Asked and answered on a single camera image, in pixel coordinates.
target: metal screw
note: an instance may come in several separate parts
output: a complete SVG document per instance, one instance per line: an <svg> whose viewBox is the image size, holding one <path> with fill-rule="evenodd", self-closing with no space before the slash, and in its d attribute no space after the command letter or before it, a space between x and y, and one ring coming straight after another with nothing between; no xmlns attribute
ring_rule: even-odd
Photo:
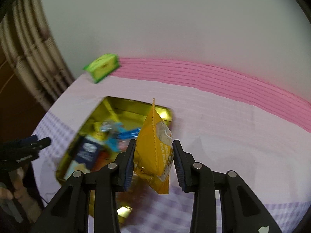
<svg viewBox="0 0 311 233"><path fill-rule="evenodd" d="M74 176L75 178L78 178L78 177L81 176L81 174L82 174L81 171L75 171L75 172L73 173L73 176Z"/></svg>
<svg viewBox="0 0 311 233"><path fill-rule="evenodd" d="M195 163L193 164L193 167L194 167L195 169L201 169L201 168L202 168L202 164L199 163L199 162L195 162Z"/></svg>
<svg viewBox="0 0 311 233"><path fill-rule="evenodd" d="M230 171L230 172L228 172L228 175L229 175L231 178L235 178L235 177L236 177L236 172L235 172L235 171Z"/></svg>
<svg viewBox="0 0 311 233"><path fill-rule="evenodd" d="M116 168L117 167L117 164L116 163L109 163L108 164L108 168L109 169L114 169L114 168Z"/></svg>

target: black mount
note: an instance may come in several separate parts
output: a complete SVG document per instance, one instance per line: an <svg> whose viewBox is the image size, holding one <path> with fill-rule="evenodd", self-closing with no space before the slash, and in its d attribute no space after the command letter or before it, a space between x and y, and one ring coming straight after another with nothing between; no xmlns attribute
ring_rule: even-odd
<svg viewBox="0 0 311 233"><path fill-rule="evenodd" d="M190 153L183 151L179 140L173 142L173 149L179 185L185 193L195 192L191 233L216 232L215 190L220 193L223 233L282 233L265 206L235 171L214 172L195 162Z"/></svg>
<svg viewBox="0 0 311 233"><path fill-rule="evenodd" d="M31 233L87 233L90 190L95 192L94 232L119 233L115 192L125 192L133 175L136 141L114 163L97 172L75 171L55 194ZM272 216L234 171L213 172L173 142L178 182L195 192L191 233L216 233L215 190L220 192L223 233L282 233Z"/></svg>

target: table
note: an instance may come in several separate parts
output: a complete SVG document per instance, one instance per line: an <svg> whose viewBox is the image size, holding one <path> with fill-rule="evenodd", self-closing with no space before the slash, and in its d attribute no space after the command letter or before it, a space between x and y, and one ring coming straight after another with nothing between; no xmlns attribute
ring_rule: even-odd
<svg viewBox="0 0 311 233"><path fill-rule="evenodd" d="M60 188L54 171L70 141L105 96L155 102L174 112L173 139L212 170L235 170L265 204L283 232L292 232L311 205L311 105L256 78L208 64L120 59L121 67L98 84L81 75L34 131L52 145L33 162L47 201ZM150 191L146 206L122 232L189 232L193 194L178 186L168 195ZM221 232L217 196L217 232ZM90 218L90 232L93 219Z"/></svg>

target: white wall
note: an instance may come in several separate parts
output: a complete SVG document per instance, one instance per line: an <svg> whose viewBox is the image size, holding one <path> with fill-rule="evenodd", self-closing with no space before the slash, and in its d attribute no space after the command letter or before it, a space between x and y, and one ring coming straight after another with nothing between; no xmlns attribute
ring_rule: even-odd
<svg viewBox="0 0 311 233"><path fill-rule="evenodd" d="M311 25L295 0L42 0L75 77L101 54L214 63L311 101Z"/></svg>

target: yellow snack bag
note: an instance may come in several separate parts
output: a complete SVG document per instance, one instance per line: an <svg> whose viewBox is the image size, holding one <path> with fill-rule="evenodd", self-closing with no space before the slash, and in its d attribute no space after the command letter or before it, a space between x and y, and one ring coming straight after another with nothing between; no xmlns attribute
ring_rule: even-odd
<svg viewBox="0 0 311 233"><path fill-rule="evenodd" d="M137 137L134 172L158 194L168 194L172 162L172 133L155 110L153 99L152 109Z"/></svg>

